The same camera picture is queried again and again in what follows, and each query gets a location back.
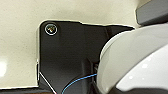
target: cable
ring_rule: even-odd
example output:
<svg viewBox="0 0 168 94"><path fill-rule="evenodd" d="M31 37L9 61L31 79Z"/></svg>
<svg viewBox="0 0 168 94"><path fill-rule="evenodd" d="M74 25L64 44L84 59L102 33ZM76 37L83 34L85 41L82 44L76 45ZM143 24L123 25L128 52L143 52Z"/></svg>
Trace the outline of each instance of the cable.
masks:
<svg viewBox="0 0 168 94"><path fill-rule="evenodd" d="M40 72L40 75L42 76L42 78L46 81L46 83L48 84L48 86L50 87L50 89L52 90L52 92L54 94L57 94L57 92L54 90L54 88L50 85L50 83L47 81L47 79L44 77L44 75Z"/></svg>
<svg viewBox="0 0 168 94"><path fill-rule="evenodd" d="M75 81L76 79L79 79L79 78L83 78L83 77L86 77L86 76L88 76L88 75L78 75L78 76L76 76L75 78L73 78L69 83L67 83L67 85L65 85L65 87L67 87L70 83L72 83L73 81Z"/></svg>
<svg viewBox="0 0 168 94"><path fill-rule="evenodd" d="M97 75L97 74L92 74L92 75L89 75L89 76L86 76L86 77L82 77L82 78L79 78L79 79L77 79L77 80L71 82L69 85L67 85L67 86L62 90L62 93L61 93L61 94L64 94L65 90L66 90L69 86L71 86L72 84L74 84L75 82L80 81L80 80L83 80L83 79L86 79L86 78L94 77L94 76L96 76L96 75Z"/></svg>

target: white plastic part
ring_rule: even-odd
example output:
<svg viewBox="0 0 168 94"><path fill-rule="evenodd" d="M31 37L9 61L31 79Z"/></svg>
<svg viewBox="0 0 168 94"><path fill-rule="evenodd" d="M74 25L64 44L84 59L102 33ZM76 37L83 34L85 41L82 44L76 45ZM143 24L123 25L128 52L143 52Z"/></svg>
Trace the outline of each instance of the white plastic part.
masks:
<svg viewBox="0 0 168 94"><path fill-rule="evenodd" d="M110 41L102 50L97 75L97 85L103 94L136 64L168 44L168 24L139 28Z"/></svg>
<svg viewBox="0 0 168 94"><path fill-rule="evenodd" d="M152 53L117 84L121 91L134 88L162 88L168 90L168 45Z"/></svg>

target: screw head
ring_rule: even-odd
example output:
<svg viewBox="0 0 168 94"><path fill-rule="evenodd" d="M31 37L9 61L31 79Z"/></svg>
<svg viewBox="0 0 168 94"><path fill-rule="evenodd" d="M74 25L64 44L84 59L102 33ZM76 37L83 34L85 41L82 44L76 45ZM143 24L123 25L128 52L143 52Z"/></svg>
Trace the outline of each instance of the screw head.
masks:
<svg viewBox="0 0 168 94"><path fill-rule="evenodd" d="M47 24L45 27L45 32L48 35L55 35L57 33L57 27L54 24Z"/></svg>

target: blue wire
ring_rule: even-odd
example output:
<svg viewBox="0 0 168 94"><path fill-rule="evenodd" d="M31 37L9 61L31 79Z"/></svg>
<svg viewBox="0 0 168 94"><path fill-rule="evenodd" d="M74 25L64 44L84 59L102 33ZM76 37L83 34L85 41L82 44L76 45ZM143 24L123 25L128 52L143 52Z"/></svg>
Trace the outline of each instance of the blue wire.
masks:
<svg viewBox="0 0 168 94"><path fill-rule="evenodd" d="M64 90L62 91L62 94L64 94L65 90L66 90L69 86L71 86L72 84L74 84L75 82L80 81L80 80L83 80L83 79L86 79L86 78L90 78L90 77L93 77L93 76L96 76L96 75L97 75L97 74L92 74L92 75L89 75L89 76L86 76L86 77L82 77L82 78L79 78L79 79L77 79L77 80L71 82L68 86L66 86L66 87L64 88Z"/></svg>

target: white surface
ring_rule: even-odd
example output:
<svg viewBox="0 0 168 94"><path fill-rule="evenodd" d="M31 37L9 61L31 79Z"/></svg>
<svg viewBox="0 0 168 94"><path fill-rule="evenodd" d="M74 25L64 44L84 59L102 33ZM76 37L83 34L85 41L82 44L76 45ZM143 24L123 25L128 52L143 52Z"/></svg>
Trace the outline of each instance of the white surface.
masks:
<svg viewBox="0 0 168 94"><path fill-rule="evenodd" d="M133 66L168 44L167 30L168 24L139 28L109 44L98 68L97 85L100 91L106 94Z"/></svg>
<svg viewBox="0 0 168 94"><path fill-rule="evenodd" d="M102 56L104 55L104 53L106 52L106 50L117 40L119 39L121 36L124 36L124 34L129 33L131 31L125 31L125 32L121 32L117 35L115 35L113 38L111 38L108 43L106 43L101 51L100 54L100 60L102 59Z"/></svg>
<svg viewBox="0 0 168 94"><path fill-rule="evenodd" d="M162 88L168 90L168 45L152 53L117 84L121 91L134 88Z"/></svg>
<svg viewBox="0 0 168 94"><path fill-rule="evenodd" d="M138 27L135 9L147 1L0 0L0 88L37 85L36 30L44 20Z"/></svg>

